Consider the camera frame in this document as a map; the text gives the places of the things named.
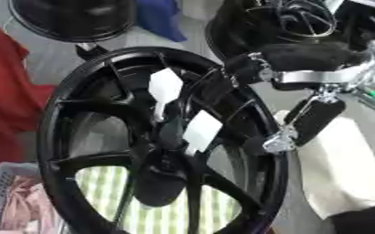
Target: wheel rim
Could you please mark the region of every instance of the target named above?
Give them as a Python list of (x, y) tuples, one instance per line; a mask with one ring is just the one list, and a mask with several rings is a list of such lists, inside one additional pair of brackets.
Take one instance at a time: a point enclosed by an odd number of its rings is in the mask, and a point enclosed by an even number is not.
[[(137, 91), (141, 87), (142, 90), (145, 89), (150, 73), (163, 67), (184, 70), (187, 76), (181, 76), (191, 84), (193, 79), (210, 74), (217, 64), (185, 51), (168, 48), (130, 48), (114, 51), (76, 69), (50, 99), (38, 134), (38, 161), (52, 202), (61, 216), (79, 233), (127, 233), (119, 229), (112, 232), (115, 227), (113, 223), (92, 209), (73, 178), (82, 168), (96, 165), (118, 165), (127, 168), (130, 176), (127, 178), (127, 189), (119, 206), (119, 209), (126, 209), (134, 196), (138, 174), (157, 161), (158, 157), (163, 159), (163, 145), (150, 141), (150, 133), (155, 128), (149, 119), (149, 107), (153, 103), (139, 102), (143, 99), (139, 97), (142, 92)], [(136, 87), (130, 89), (136, 97), (135, 102), (126, 102), (114, 95), (109, 99), (98, 96), (97, 90), (105, 82), (103, 79), (109, 77), (112, 85), (118, 75), (123, 80), (130, 80), (128, 87)], [(145, 78), (141, 78), (141, 82), (134, 82), (139, 80), (139, 76)], [(255, 118), (260, 126), (254, 126), (259, 128), (259, 131), (263, 134), (276, 131), (273, 117), (255, 93), (244, 88), (241, 94), (237, 95), (254, 99), (250, 112), (257, 115)], [(199, 109), (206, 108), (202, 103), (195, 102), (192, 104), (191, 113), (187, 114), (187, 119)], [(125, 122), (130, 150), (70, 157), (69, 138), (76, 124), (74, 117), (80, 112), (102, 113)], [(263, 233), (270, 226), (283, 201), (287, 180), (285, 155), (255, 159), (259, 164), (255, 174), (264, 173), (263, 185), (259, 187), (261, 191), (257, 191), (258, 198), (255, 198), (207, 165), (209, 154), (216, 146), (222, 144), (229, 147), (230, 143), (235, 148), (241, 145), (237, 137), (230, 137), (229, 132), (222, 130), (209, 150), (201, 156), (186, 157), (180, 149), (166, 151), (166, 154), (172, 155), (172, 160), (178, 161), (180, 167), (177, 171), (185, 177), (189, 222), (187, 233), (198, 232), (200, 191), (203, 186), (218, 189), (241, 205), (241, 213), (218, 233)]]

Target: white block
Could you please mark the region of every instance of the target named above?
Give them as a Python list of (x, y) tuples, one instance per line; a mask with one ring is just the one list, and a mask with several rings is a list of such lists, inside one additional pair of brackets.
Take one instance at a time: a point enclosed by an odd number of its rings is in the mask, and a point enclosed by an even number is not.
[(189, 143), (189, 152), (205, 152), (223, 124), (205, 111), (200, 111), (187, 125), (183, 139)]
[(163, 120), (165, 107), (176, 100), (182, 91), (183, 81), (172, 69), (163, 69), (151, 75), (149, 93), (156, 99), (155, 117)]
[(322, 219), (375, 206), (375, 155), (354, 120), (337, 117), (298, 156), (305, 198)]

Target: red cloth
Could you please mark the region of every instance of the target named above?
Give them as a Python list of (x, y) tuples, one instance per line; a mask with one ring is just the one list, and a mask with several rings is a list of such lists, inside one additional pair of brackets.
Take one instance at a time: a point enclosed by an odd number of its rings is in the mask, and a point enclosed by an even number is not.
[(35, 131), (53, 86), (30, 83), (22, 60), (28, 51), (0, 30), (0, 163), (21, 162), (16, 134)]

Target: white cloth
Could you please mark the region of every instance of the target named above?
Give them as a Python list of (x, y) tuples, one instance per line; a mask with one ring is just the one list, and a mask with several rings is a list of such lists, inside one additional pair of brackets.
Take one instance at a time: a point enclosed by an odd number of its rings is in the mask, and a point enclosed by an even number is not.
[(298, 155), (305, 197), (322, 219), (375, 206), (375, 156), (352, 119), (336, 118)]

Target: green striped cloth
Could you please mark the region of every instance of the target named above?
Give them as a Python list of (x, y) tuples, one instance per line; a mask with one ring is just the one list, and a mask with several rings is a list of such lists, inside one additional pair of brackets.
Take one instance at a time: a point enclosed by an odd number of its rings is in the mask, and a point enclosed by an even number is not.
[[(79, 171), (77, 183), (90, 204), (103, 217), (113, 220), (123, 193), (128, 171), (118, 166), (92, 167)], [(209, 186), (203, 187), (200, 210), (200, 234), (210, 234), (230, 223), (240, 206), (233, 198)], [(121, 220), (124, 230), (132, 234), (182, 234), (188, 229), (186, 191), (166, 207), (147, 207), (137, 199), (131, 202)]]

